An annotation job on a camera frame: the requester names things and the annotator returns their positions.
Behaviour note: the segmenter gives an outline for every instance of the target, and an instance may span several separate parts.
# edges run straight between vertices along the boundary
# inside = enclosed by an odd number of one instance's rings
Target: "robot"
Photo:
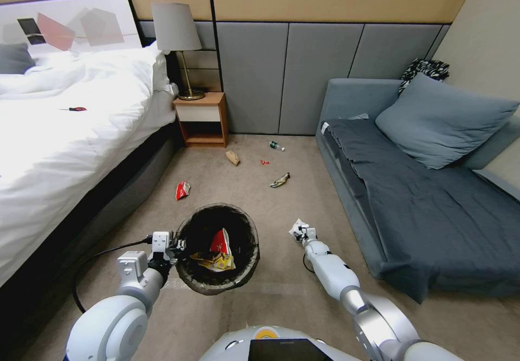
[[[319,241],[316,229],[295,223],[290,233],[325,291],[350,313],[356,339],[373,361],[462,361],[446,349],[419,338],[406,316],[390,300],[365,293],[343,260]],[[121,284],[115,296],[101,300],[74,324],[67,341],[68,361],[129,361],[148,324],[168,272],[185,249],[171,231],[155,232],[152,253],[129,251],[118,258]],[[334,360],[359,361],[324,341],[278,326],[253,326],[224,334],[200,361]]]

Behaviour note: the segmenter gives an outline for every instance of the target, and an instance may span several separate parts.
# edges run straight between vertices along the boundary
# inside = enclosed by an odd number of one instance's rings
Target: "power cord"
[[[311,272],[311,273],[316,273],[315,271],[313,271],[313,270],[307,268],[307,265],[305,264],[305,254],[303,255],[303,266],[305,266],[305,269],[307,269],[309,272]]]
[[[104,250],[102,252],[94,254],[92,257],[89,257],[85,261],[80,263],[80,265],[77,267],[76,272],[74,273],[74,275],[72,277],[72,286],[71,287],[72,287],[72,297],[74,298],[74,302],[76,302],[76,306],[81,311],[81,313],[85,313],[86,310],[83,307],[83,305],[81,304],[80,298],[77,295],[77,276],[80,273],[81,269],[85,266],[85,264],[90,262],[90,261],[92,261],[94,258],[100,257],[100,256],[102,256],[103,254],[106,254],[106,253],[112,253],[113,251],[120,250],[120,249],[125,248],[125,247],[141,245],[141,244],[151,244],[151,243],[152,243],[152,236],[151,235],[147,235],[146,238],[141,239],[140,241],[132,242],[132,243],[129,243],[129,244],[118,246],[118,247],[112,247],[112,248],[110,248],[108,250]]]

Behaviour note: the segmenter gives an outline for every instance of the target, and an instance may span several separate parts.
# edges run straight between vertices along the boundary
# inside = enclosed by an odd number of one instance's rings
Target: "black trash bag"
[[[189,256],[209,251],[213,236],[221,228],[228,233],[236,268],[212,272]],[[231,204],[215,203],[199,208],[182,222],[177,236],[186,241],[186,254],[176,264],[179,277],[188,287],[204,295],[216,295],[244,285],[253,276],[260,259],[253,220]]]

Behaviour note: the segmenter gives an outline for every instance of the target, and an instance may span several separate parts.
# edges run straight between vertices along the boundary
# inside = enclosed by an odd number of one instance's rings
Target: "gray lampshade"
[[[178,3],[152,3],[153,25],[159,50],[199,50],[199,35],[190,6]]]

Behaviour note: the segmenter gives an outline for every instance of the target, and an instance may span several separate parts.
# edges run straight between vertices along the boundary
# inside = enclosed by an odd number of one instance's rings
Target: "table lamp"
[[[184,51],[200,50],[199,35],[191,16],[190,6],[179,3],[152,3],[153,25],[157,48],[164,51],[179,51],[183,60],[188,89],[180,92],[183,100],[198,100],[204,97],[202,90],[192,89]]]

